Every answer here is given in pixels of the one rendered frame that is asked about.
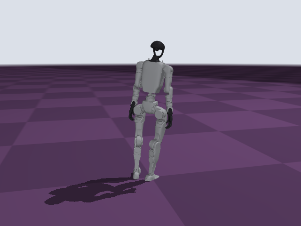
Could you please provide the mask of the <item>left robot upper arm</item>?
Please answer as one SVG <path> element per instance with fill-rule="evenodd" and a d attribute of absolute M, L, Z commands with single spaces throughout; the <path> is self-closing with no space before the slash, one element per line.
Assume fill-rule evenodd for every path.
<path fill-rule="evenodd" d="M 141 78 L 142 78 L 142 67 L 143 67 L 144 61 L 139 61 L 136 64 L 136 74 L 135 74 L 135 87 L 136 88 L 142 88 L 141 85 Z"/>

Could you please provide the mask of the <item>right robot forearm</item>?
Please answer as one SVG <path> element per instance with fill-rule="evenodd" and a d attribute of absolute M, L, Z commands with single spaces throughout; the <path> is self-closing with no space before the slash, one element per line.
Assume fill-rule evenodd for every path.
<path fill-rule="evenodd" d="M 166 111 L 168 112 L 168 109 L 171 108 L 172 112 L 173 112 L 173 108 L 172 108 L 172 97 L 173 97 L 173 88 L 170 87 L 169 89 L 169 94 L 165 95 L 166 98 Z"/>

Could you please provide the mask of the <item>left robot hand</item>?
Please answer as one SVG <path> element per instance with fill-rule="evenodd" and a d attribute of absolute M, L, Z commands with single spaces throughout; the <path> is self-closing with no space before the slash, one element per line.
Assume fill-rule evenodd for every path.
<path fill-rule="evenodd" d="M 132 114 L 133 114 L 133 116 L 135 115 L 134 114 L 135 101 L 133 101 L 130 106 L 131 106 L 131 108 L 129 110 L 129 119 L 132 120 L 132 121 L 134 121 L 134 119 L 132 117 Z"/>

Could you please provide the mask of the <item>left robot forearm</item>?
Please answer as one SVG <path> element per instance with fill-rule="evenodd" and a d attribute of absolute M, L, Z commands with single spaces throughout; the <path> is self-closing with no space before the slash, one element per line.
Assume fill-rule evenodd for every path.
<path fill-rule="evenodd" d="M 140 89 L 136 88 L 135 85 L 133 86 L 133 96 L 132 96 L 132 101 L 135 101 L 135 106 L 138 104 L 138 97 L 139 97 L 139 92 L 140 92 Z"/>

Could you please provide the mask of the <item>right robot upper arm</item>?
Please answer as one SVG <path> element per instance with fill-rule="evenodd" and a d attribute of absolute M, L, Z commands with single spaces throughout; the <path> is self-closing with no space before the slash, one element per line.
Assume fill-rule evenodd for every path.
<path fill-rule="evenodd" d="M 165 87 L 164 92 L 166 94 L 169 94 L 169 89 L 171 87 L 172 83 L 172 74 L 173 74 L 173 68 L 169 65 L 163 64 L 163 71 L 165 72 Z"/>

